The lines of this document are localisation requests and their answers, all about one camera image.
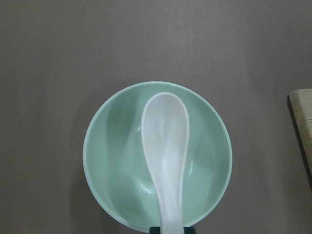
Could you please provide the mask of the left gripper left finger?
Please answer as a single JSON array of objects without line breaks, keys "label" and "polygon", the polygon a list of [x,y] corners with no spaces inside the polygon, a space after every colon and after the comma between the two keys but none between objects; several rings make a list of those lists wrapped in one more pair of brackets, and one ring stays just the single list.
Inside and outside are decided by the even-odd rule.
[{"label": "left gripper left finger", "polygon": [[161,234],[161,228],[160,227],[151,227],[149,229],[149,234]]}]

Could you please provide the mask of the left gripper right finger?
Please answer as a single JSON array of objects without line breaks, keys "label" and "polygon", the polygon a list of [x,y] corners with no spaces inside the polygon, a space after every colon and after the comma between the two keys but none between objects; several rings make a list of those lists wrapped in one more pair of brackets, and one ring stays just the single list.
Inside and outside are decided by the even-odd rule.
[{"label": "left gripper right finger", "polygon": [[195,234],[194,227],[184,227],[184,234]]}]

